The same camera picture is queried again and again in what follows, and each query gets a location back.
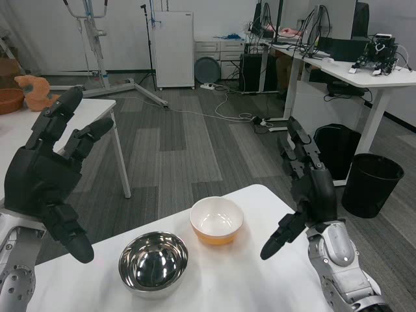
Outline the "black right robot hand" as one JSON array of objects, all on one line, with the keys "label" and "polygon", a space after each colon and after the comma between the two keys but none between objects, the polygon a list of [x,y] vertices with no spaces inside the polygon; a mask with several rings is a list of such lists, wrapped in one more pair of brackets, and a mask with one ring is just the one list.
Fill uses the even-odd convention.
[{"label": "black right robot hand", "polygon": [[337,198],[333,178],[320,160],[320,150],[299,121],[290,117],[290,138],[278,138],[284,170],[291,178],[291,194],[296,212],[286,214],[278,229],[263,246],[260,257],[267,260],[285,244],[292,243],[305,228],[337,219]]}]

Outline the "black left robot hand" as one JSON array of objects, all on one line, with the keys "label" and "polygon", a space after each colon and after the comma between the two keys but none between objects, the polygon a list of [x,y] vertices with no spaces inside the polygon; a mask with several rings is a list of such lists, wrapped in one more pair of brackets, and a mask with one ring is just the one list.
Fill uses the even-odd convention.
[{"label": "black left robot hand", "polygon": [[104,118],[74,129],[64,153],[53,150],[82,98],[83,89],[72,87],[40,113],[27,143],[17,150],[7,170],[5,207],[39,218],[76,260],[89,263],[94,258],[92,245],[77,221],[78,214],[64,201],[81,179],[83,161],[114,122]]}]

